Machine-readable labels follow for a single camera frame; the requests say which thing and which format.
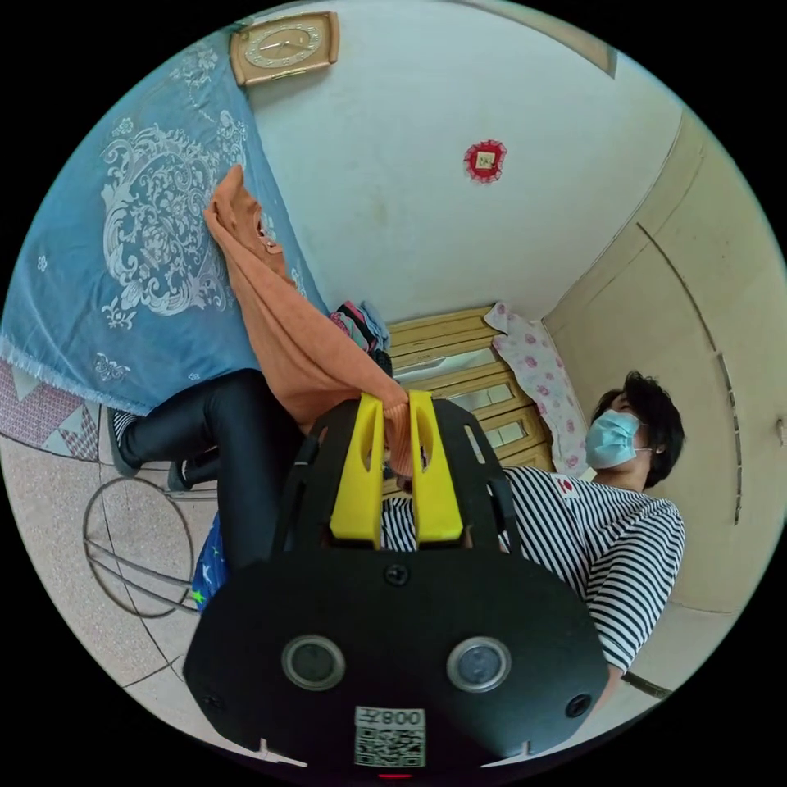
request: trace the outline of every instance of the face mask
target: face mask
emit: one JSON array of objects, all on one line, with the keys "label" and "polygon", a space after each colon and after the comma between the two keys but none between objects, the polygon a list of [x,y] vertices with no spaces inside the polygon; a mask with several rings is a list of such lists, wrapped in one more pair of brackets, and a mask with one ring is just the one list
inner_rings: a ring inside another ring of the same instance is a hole
[{"label": "face mask", "polygon": [[588,429],[585,438],[588,464],[594,470],[605,470],[629,462],[638,451],[650,451],[650,448],[634,447],[634,436],[641,425],[639,418],[629,412],[607,410]]}]

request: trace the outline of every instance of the wall clock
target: wall clock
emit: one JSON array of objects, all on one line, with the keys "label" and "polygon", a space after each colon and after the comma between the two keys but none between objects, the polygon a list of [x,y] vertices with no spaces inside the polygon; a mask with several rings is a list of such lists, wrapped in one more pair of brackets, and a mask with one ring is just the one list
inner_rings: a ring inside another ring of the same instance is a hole
[{"label": "wall clock", "polygon": [[339,17],[333,11],[265,19],[230,38],[230,63],[240,85],[305,74],[338,59]]}]

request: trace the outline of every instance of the orange sweater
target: orange sweater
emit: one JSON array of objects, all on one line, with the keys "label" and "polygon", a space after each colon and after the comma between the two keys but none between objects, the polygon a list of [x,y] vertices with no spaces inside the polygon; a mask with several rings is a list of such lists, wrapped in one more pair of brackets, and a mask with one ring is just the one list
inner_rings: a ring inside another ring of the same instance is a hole
[{"label": "orange sweater", "polygon": [[287,276],[282,248],[262,234],[262,208],[234,166],[204,212],[224,253],[254,354],[271,392],[307,433],[314,421],[361,393],[383,403],[391,468],[412,475],[407,393],[314,308]]}]

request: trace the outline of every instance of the striped shirt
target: striped shirt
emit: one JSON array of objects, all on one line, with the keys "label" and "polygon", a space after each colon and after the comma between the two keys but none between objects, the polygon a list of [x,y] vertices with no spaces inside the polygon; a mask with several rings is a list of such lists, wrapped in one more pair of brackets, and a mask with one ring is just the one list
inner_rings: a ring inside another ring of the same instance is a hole
[{"label": "striped shirt", "polygon": [[[662,614],[680,567],[685,530],[668,500],[535,467],[509,467],[522,553],[588,605],[609,664],[627,672]],[[507,534],[501,537],[508,551]],[[412,500],[383,507],[382,548],[416,548]]]}]

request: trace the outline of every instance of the camera lens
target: camera lens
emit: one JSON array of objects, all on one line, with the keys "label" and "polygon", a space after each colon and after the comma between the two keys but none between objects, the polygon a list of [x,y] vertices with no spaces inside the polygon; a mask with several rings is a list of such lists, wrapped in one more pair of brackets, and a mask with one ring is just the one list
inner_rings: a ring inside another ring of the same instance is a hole
[{"label": "camera lens", "polygon": [[462,691],[490,691],[511,670],[508,648],[491,637],[472,637],[457,645],[448,656],[448,679]]},{"label": "camera lens", "polygon": [[289,642],[281,654],[287,677],[309,691],[325,691],[344,676],[344,657],[339,647],[326,637],[307,635]]}]

